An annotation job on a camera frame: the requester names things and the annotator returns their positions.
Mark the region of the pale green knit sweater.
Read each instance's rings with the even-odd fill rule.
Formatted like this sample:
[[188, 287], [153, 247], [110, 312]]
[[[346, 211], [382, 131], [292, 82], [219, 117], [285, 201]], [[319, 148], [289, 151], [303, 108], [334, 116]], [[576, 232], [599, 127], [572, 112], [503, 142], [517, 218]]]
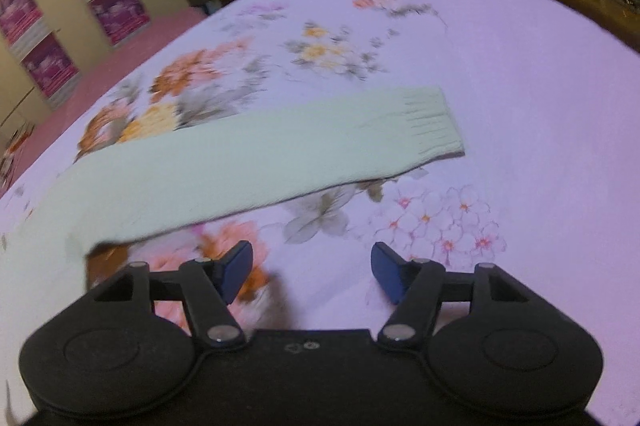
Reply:
[[436, 88], [372, 90], [222, 118], [81, 158], [6, 238], [1, 261], [82, 259], [102, 244], [397, 177], [463, 151]]

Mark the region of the lilac floral bed sheet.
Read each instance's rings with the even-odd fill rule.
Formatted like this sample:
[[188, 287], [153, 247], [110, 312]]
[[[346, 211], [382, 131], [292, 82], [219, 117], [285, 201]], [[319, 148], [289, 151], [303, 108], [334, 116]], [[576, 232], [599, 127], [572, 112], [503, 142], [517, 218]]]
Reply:
[[373, 243], [454, 271], [492, 262], [597, 338], [590, 412], [639, 420], [639, 56], [553, 0], [237, 0], [103, 94], [1, 200], [1, 238], [70, 167], [115, 144], [369, 90], [436, 86], [464, 142], [385, 182], [198, 223], [28, 276], [1, 261], [1, 420], [32, 404], [32, 330], [131, 261], [171, 270], [240, 239], [254, 268], [232, 313], [256, 328], [378, 330]]

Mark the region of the pink checked bed cover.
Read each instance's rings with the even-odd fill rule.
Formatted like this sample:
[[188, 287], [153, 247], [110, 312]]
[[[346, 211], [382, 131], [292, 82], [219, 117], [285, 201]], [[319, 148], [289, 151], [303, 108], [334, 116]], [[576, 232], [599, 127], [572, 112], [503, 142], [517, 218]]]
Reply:
[[35, 129], [17, 149], [9, 176], [1, 181], [1, 194], [6, 193], [39, 156], [103, 94], [203, 19], [206, 19], [206, 15], [199, 8], [186, 8], [155, 19], [116, 48], [88, 74], [84, 74], [70, 98], [44, 118], [42, 123], [35, 125]]

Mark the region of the lower left magenta poster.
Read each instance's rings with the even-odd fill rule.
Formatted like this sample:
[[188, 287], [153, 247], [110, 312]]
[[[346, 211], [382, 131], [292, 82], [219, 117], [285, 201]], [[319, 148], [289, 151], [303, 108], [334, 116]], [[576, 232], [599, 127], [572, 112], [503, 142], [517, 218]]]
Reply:
[[79, 74], [79, 69], [54, 34], [43, 38], [23, 58], [22, 65], [51, 104], [58, 103]]

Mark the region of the lower right magenta poster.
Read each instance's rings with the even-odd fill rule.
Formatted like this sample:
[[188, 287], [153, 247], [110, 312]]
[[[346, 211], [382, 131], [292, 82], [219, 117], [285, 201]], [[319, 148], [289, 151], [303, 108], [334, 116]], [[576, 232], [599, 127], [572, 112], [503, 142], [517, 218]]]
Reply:
[[151, 20], [141, 0], [91, 0], [89, 6], [113, 46]]

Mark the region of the upper left magenta poster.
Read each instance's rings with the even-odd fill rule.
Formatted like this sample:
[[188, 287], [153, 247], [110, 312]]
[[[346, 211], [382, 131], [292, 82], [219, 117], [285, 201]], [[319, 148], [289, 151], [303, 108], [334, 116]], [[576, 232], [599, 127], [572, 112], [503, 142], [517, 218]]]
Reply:
[[0, 26], [9, 45], [14, 45], [42, 17], [35, 0], [0, 0]]

